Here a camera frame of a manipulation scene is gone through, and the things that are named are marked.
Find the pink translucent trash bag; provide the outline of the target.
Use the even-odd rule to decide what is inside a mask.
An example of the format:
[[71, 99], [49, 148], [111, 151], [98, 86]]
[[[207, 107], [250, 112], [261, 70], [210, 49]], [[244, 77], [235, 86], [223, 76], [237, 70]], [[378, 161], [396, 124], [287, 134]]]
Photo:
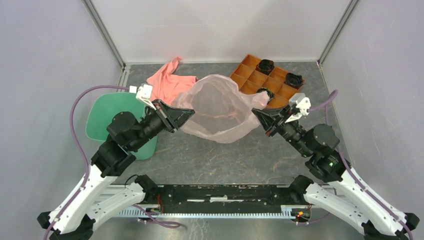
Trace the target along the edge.
[[180, 93], [172, 106], [195, 111], [181, 127], [183, 132], [220, 144], [230, 144], [259, 127], [259, 120], [252, 110], [265, 109], [269, 100], [266, 91], [245, 94], [229, 77], [210, 74]]

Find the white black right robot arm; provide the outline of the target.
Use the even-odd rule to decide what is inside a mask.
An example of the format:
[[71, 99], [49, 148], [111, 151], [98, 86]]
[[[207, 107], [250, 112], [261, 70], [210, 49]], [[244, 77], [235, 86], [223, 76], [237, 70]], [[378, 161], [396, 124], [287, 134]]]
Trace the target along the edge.
[[412, 240], [420, 219], [402, 212], [379, 196], [337, 150], [339, 138], [333, 128], [320, 123], [305, 130], [298, 121], [288, 121], [292, 112], [283, 108], [252, 109], [268, 137], [282, 136], [304, 158], [312, 175], [345, 197], [325, 191], [304, 175], [295, 178], [289, 199], [316, 205], [355, 228], [366, 240]]

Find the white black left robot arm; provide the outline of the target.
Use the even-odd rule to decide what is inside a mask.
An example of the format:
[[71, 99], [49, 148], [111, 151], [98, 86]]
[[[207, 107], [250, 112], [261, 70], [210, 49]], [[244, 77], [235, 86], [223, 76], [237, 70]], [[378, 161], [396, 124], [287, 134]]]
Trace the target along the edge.
[[130, 111], [117, 113], [107, 126], [108, 136], [87, 164], [80, 182], [52, 211], [42, 212], [37, 221], [46, 229], [46, 240], [88, 240], [94, 231], [129, 206], [153, 203], [158, 186], [147, 176], [138, 176], [120, 192], [96, 203], [101, 193], [135, 160], [134, 155], [162, 131], [180, 129], [195, 110], [171, 107], [153, 101], [147, 115], [136, 118]]

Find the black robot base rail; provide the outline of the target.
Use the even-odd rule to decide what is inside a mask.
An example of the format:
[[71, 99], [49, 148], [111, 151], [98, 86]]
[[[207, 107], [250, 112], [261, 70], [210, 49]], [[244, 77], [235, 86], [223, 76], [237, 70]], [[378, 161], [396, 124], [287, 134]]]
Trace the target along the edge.
[[307, 223], [313, 206], [288, 185], [277, 184], [164, 184], [147, 175], [130, 179], [147, 192], [139, 203], [155, 217], [283, 218]]

